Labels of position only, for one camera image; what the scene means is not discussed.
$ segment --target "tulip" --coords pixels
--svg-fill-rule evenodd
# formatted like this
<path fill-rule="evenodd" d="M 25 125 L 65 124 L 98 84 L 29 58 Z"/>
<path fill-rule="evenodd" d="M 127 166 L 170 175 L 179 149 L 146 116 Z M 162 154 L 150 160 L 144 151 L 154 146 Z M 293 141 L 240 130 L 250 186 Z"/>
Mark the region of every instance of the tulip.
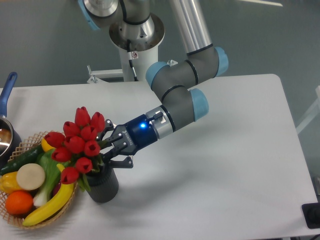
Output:
<path fill-rule="evenodd" d="M 80 135 L 85 141 L 96 140 L 97 129 L 93 126 L 85 126 L 82 128 Z"/>
<path fill-rule="evenodd" d="M 100 146 L 94 140 L 87 141 L 84 145 L 84 154 L 88 157 L 97 156 L 100 153 Z"/>
<path fill-rule="evenodd" d="M 71 159 L 72 153 L 64 146 L 58 147 L 51 155 L 53 160 L 64 163 Z"/>
<path fill-rule="evenodd" d="M 66 121 L 63 125 L 63 131 L 66 136 L 78 136 L 80 135 L 80 128 L 71 121 Z"/>
<path fill-rule="evenodd" d="M 62 142 L 65 140 L 65 136 L 60 132 L 52 131 L 45 135 L 44 139 L 50 146 L 59 148 L 62 146 Z"/>
<path fill-rule="evenodd" d="M 100 112 L 93 114 L 90 125 L 96 128 L 98 133 L 105 129 L 105 118 Z"/>
<path fill-rule="evenodd" d="M 74 123 L 78 125 L 78 127 L 83 128 L 90 124 L 90 115 L 86 109 L 86 107 L 77 108 L 75 112 Z"/>
<path fill-rule="evenodd" d="M 79 154 L 84 151 L 86 142 L 79 136 L 67 136 L 63 143 L 71 153 Z"/>
<path fill-rule="evenodd" d="M 73 184 L 78 178 L 79 172 L 73 166 L 68 166 L 61 172 L 62 184 Z"/>
<path fill-rule="evenodd" d="M 91 160 L 86 157 L 79 158 L 75 163 L 75 169 L 82 174 L 90 172 L 92 168 L 93 166 Z"/>

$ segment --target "pot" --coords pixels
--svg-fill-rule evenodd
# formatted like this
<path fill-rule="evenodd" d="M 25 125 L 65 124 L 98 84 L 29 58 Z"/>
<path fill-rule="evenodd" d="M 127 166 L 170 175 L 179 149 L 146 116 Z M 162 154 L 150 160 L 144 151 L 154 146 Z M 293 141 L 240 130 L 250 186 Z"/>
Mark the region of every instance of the pot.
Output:
<path fill-rule="evenodd" d="M 21 143 L 20 136 L 6 119 L 8 99 L 17 77 L 18 74 L 16 72 L 9 74 L 0 95 L 0 169 L 4 167 L 16 147 Z"/>

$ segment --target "wicker basket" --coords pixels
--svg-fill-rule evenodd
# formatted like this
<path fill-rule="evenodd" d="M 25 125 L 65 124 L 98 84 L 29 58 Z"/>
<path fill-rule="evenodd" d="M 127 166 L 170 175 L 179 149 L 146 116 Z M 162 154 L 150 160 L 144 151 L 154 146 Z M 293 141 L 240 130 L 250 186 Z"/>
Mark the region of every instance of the wicker basket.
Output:
<path fill-rule="evenodd" d="M 28 139 L 25 139 L 24 142 L 21 142 L 20 145 L 15 149 L 15 152 L 12 153 L 9 161 L 14 160 L 14 158 L 16 156 L 18 156 L 18 155 L 24 153 L 25 151 L 39 145 L 41 143 L 41 139 L 47 133 L 48 133 L 47 131 L 40 132 L 38 134 L 35 134 L 34 136 L 30 136 Z M 21 228 L 21 229 L 32 230 L 32 229 L 42 228 L 42 227 L 47 226 L 50 223 L 54 222 L 55 220 L 57 220 L 60 216 L 62 216 L 66 212 L 66 210 L 68 209 L 72 200 L 75 197 L 75 193 L 76 193 L 77 188 L 78 188 L 78 185 L 76 184 L 70 199 L 63 206 L 63 208 L 61 208 L 60 211 L 58 211 L 53 217 L 49 218 L 48 220 L 45 220 L 45 221 L 40 222 L 40 223 L 33 225 L 33 226 L 23 226 L 22 225 L 22 222 L 24 221 L 23 218 L 18 218 L 18 217 L 12 216 L 7 212 L 7 210 L 5 208 L 5 202 L 8 197 L 8 194 L 0 191 L 0 216 L 2 216 L 2 218 L 4 220 L 6 220 L 8 224 L 14 225 L 14 226 Z"/>

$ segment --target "cucumber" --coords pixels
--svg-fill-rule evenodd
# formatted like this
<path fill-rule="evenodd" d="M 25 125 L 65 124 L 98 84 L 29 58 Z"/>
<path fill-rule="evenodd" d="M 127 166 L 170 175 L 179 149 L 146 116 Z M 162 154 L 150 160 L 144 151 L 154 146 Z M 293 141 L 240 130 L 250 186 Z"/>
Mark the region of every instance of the cucumber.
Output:
<path fill-rule="evenodd" d="M 36 162 L 39 154 L 43 153 L 41 144 L 38 146 L 25 151 L 24 153 L 16 156 L 13 160 L 8 161 L 8 163 L 0 170 L 0 176 L 8 173 L 18 171 L 23 165 L 33 164 Z"/>

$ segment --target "yellow banana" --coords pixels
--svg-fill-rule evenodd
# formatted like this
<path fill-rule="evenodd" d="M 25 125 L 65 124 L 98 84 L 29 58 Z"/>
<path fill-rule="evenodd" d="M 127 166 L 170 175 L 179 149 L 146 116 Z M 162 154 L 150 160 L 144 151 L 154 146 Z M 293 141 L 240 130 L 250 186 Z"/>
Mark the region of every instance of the yellow banana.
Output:
<path fill-rule="evenodd" d="M 56 165 L 60 172 L 65 169 L 65 167 L 58 163 Z M 58 212 L 70 199 L 75 184 L 61 184 L 61 187 L 56 195 L 53 196 L 45 205 L 37 208 L 32 213 L 30 213 L 22 222 L 23 226 L 33 226 L 36 225 L 47 218 L 51 217 L 53 214 Z"/>

